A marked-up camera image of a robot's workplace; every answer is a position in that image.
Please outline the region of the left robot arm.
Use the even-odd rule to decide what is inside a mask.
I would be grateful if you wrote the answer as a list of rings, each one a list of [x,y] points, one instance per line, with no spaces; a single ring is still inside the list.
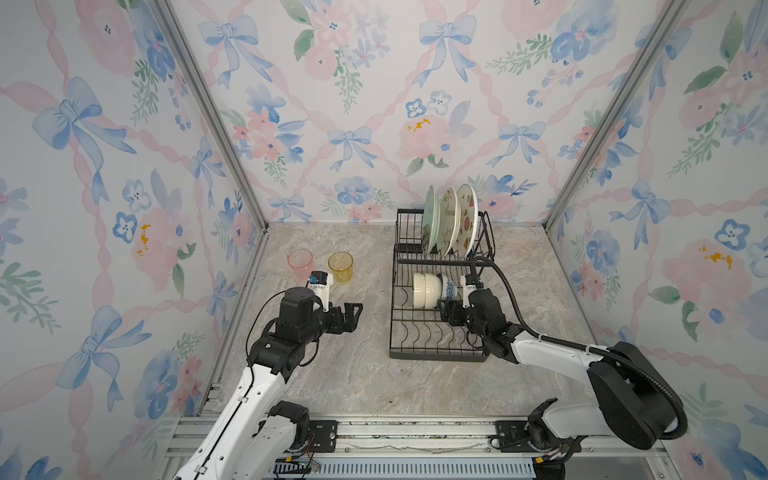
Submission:
[[[306,347],[325,334],[356,330],[363,305],[335,306],[329,288],[292,287],[275,295],[278,316],[250,346],[239,383],[177,479],[261,479],[282,454],[310,445],[309,413],[285,401],[294,371],[308,365]]]

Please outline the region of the white blue floral bowl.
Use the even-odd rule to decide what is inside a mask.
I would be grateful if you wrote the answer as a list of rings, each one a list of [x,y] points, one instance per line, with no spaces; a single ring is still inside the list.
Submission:
[[[458,301],[461,299],[461,294],[456,283],[446,274],[439,274],[438,278],[441,281],[441,294],[440,299],[443,301]]]

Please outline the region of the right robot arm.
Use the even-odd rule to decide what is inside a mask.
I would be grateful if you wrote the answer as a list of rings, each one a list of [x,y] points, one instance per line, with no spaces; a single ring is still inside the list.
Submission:
[[[485,353],[591,388],[588,402],[550,398],[528,415],[522,438],[535,450],[549,452],[590,436],[611,436],[648,450],[659,440],[678,439],[687,432],[679,395],[630,343],[604,348],[536,333],[508,321],[488,289],[474,290],[463,300],[441,300],[438,308],[448,322],[479,337]]]

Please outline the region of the yellow glass cup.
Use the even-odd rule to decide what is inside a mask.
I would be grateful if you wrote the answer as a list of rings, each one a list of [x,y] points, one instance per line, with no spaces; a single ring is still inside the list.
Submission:
[[[354,276],[354,258],[349,252],[334,252],[328,259],[328,267],[336,283],[349,283]]]

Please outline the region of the pink glass cup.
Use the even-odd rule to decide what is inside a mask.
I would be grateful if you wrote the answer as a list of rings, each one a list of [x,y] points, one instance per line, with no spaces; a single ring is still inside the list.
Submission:
[[[304,285],[309,280],[312,271],[315,269],[314,255],[306,248],[292,251],[287,256],[287,262],[293,271],[297,282],[301,285]]]

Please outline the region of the black wire dish rack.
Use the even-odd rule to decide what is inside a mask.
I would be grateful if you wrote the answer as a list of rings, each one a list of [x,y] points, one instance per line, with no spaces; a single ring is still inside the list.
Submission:
[[[483,362],[483,340],[470,332],[462,297],[469,261],[422,247],[421,209],[399,209],[392,251],[389,357]]]

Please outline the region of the cream ribbed bowl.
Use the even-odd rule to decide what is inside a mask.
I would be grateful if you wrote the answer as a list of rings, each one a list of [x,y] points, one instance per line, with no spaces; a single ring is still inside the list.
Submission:
[[[413,307],[435,309],[441,294],[441,281],[431,273],[413,273]]]

